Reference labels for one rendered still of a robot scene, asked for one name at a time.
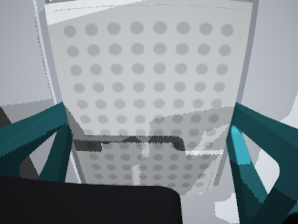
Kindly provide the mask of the grey well plate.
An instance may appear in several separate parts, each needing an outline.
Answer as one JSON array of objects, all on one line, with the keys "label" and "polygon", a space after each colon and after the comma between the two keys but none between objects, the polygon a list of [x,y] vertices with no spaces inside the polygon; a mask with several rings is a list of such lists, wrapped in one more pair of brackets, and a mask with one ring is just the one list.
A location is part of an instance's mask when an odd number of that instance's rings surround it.
[{"label": "grey well plate", "polygon": [[49,0],[52,54],[86,184],[213,188],[249,0]]}]

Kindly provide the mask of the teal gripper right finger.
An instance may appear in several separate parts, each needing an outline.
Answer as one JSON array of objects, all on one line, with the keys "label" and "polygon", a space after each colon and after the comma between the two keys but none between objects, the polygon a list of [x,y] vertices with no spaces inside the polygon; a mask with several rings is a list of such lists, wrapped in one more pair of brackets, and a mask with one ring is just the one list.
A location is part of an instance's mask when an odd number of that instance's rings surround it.
[{"label": "teal gripper right finger", "polygon": [[[242,132],[279,165],[279,177],[269,194],[252,163]],[[240,224],[282,224],[298,213],[297,128],[236,102],[226,144]]]}]

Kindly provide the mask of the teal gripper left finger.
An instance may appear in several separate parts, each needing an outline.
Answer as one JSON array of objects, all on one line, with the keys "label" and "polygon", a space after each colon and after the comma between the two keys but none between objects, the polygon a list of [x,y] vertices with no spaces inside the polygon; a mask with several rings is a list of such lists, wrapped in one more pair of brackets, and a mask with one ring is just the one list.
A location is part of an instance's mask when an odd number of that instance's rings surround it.
[{"label": "teal gripper left finger", "polygon": [[21,178],[21,162],[56,131],[38,180],[65,182],[73,138],[63,102],[0,128],[0,175]]}]

